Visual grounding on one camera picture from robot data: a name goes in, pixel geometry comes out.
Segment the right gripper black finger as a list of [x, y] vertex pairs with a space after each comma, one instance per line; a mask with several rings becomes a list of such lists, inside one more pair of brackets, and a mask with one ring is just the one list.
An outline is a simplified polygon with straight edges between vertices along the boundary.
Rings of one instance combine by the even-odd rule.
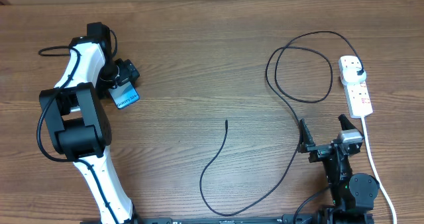
[[339, 115], [338, 120], [343, 131], [356, 129], [356, 127], [349, 121], [345, 114]]
[[314, 146], [313, 137], [307, 128], [304, 119], [299, 121], [300, 141], [298, 151], [308, 152], [311, 147]]

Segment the blue Galaxy smartphone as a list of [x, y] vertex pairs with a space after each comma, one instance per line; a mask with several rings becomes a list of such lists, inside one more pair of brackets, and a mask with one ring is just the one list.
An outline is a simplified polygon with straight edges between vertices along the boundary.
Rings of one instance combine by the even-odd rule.
[[140, 99], [138, 92], [130, 82], [117, 86], [115, 89], [109, 89], [109, 94], [117, 109], [124, 109]]

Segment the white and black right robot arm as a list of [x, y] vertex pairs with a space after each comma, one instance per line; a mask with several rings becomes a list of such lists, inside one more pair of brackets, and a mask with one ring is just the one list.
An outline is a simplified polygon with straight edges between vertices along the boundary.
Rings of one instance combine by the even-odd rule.
[[[317, 145], [305, 121], [299, 121], [301, 144], [299, 151], [309, 154], [309, 162], [323, 164], [328, 186], [312, 195], [299, 206], [294, 223], [373, 223], [369, 211], [374, 208], [380, 183], [369, 174], [353, 173], [348, 160], [358, 154], [364, 135], [348, 120], [339, 115], [341, 131], [329, 144]], [[314, 214], [300, 215], [299, 211], [315, 197], [330, 191], [332, 205], [321, 206]]]

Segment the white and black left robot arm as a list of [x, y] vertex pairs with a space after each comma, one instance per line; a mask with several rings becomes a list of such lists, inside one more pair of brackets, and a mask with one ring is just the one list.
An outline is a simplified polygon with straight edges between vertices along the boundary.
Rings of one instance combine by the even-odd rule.
[[99, 208], [100, 223], [141, 223], [111, 160], [112, 132], [101, 99], [117, 109], [138, 101], [134, 88], [140, 74], [130, 60], [116, 58], [116, 34], [101, 22], [87, 24], [87, 34], [65, 47], [70, 60], [59, 82], [39, 95], [42, 113], [36, 132], [47, 126], [59, 157], [38, 147], [54, 162], [71, 162], [81, 172]]

